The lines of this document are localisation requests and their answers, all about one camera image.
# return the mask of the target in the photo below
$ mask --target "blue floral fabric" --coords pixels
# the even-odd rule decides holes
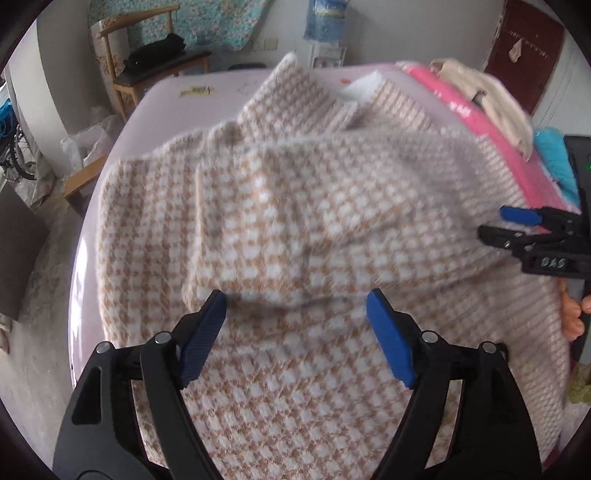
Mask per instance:
[[[174,32],[187,46],[212,46],[240,50],[252,35],[272,0],[184,0],[173,12]],[[174,5],[174,0],[91,0],[89,25],[107,17]],[[159,15],[128,28],[129,48],[160,40],[167,35],[166,16]]]

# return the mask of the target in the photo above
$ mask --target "white wall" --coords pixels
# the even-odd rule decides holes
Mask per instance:
[[[17,45],[8,62],[8,68],[18,107],[39,149],[47,157],[51,168],[60,174],[63,171],[63,161],[68,161],[60,146],[60,140],[67,135],[67,131],[43,72],[37,22],[33,23]]]
[[[109,105],[90,45],[88,0],[53,0],[37,19],[43,71],[68,133],[90,126],[90,109]]]
[[[591,67],[568,33],[533,121],[565,134],[591,135]]]
[[[503,0],[351,0],[347,64],[454,57],[480,68],[492,45]],[[263,61],[275,66],[297,50],[309,59],[302,40],[307,0],[275,0],[254,38],[278,38],[275,51],[241,52],[229,63]]]
[[[109,105],[90,46],[88,1],[54,0],[8,62],[21,113],[58,176],[70,173],[61,140],[90,125],[91,107]]]

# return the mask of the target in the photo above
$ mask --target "finger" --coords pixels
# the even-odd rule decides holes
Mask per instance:
[[[570,333],[568,330],[562,330],[562,336],[566,338],[569,342],[575,341],[579,336],[575,333]]]
[[[585,297],[583,301],[581,301],[581,306],[585,313],[591,313],[591,295]]]
[[[573,298],[568,295],[562,295],[560,297],[560,311],[563,317],[580,317],[581,316],[581,305]]]
[[[567,293],[569,289],[569,285],[566,282],[566,278],[559,278],[558,279],[558,291],[560,293]]]
[[[562,321],[563,331],[572,333],[576,337],[581,336],[585,332],[585,325],[584,323],[575,317],[566,317]]]

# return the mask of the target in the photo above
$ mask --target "pink bedsheet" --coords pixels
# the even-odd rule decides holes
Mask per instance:
[[[530,208],[549,206],[568,209],[557,186],[544,172],[538,152],[525,161],[491,123],[488,117],[454,87],[441,80],[428,67],[417,63],[398,63],[403,71],[438,97],[476,135],[488,135],[505,158]]]

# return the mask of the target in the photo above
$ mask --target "checkered blanket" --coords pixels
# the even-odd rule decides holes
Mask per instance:
[[[170,330],[213,288],[228,316],[183,393],[226,479],[369,478],[410,393],[367,322],[380,287],[448,342],[503,341],[541,456],[568,375],[552,279],[527,276],[476,228],[524,199],[486,138],[436,128],[384,80],[343,102],[288,56],[234,120],[113,168],[98,277],[117,346]],[[445,458],[449,391],[431,462]],[[135,388],[150,457],[164,463]]]

